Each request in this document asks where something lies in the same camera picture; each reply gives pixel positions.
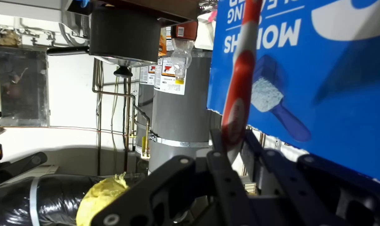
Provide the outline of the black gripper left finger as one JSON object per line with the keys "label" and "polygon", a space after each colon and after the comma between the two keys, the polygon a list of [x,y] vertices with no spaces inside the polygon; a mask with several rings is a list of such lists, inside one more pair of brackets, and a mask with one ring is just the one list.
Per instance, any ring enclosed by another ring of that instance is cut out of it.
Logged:
{"label": "black gripper left finger", "polygon": [[224,226],[258,226],[244,185],[231,166],[220,131],[212,129],[210,138],[212,150],[207,154],[207,164],[213,178],[222,222]]}

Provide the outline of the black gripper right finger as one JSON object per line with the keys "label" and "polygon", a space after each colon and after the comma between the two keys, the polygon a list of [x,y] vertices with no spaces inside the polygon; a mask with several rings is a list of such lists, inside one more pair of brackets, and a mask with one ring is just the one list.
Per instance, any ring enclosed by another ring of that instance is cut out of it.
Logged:
{"label": "black gripper right finger", "polygon": [[331,213],[297,165],[278,150],[263,149],[251,130],[244,133],[243,154],[259,195],[256,212],[269,226],[348,226]]}

